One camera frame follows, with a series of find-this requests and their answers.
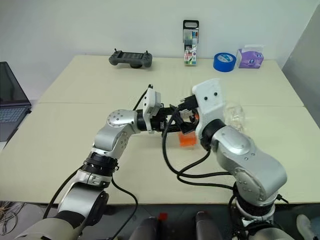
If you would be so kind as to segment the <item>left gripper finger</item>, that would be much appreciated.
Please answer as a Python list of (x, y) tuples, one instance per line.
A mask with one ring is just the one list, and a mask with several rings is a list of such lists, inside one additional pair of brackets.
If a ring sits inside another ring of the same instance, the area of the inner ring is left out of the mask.
[(196, 130), (196, 127), (198, 125), (197, 122), (187, 122), (187, 121), (182, 121), (182, 122), (175, 122), (175, 125), (179, 128), (179, 130), (183, 134), (188, 134)]
[(181, 108), (179, 106), (174, 106), (170, 104), (168, 107), (163, 108), (163, 114), (164, 115), (174, 115), (175, 113), (178, 113), (181, 111)]

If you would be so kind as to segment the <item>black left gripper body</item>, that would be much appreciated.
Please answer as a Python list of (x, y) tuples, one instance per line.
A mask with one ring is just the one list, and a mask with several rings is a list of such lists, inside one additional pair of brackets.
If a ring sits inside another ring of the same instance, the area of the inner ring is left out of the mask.
[(168, 116), (164, 115), (164, 108), (160, 107), (157, 114), (151, 118), (151, 128), (156, 132), (163, 132), (168, 124)]

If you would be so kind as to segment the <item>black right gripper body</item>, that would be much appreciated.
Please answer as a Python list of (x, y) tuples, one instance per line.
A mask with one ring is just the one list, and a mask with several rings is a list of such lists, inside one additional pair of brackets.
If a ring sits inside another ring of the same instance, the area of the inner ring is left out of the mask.
[(194, 94), (183, 98), (178, 104), (178, 110), (180, 112), (194, 112), (198, 108), (198, 101)]

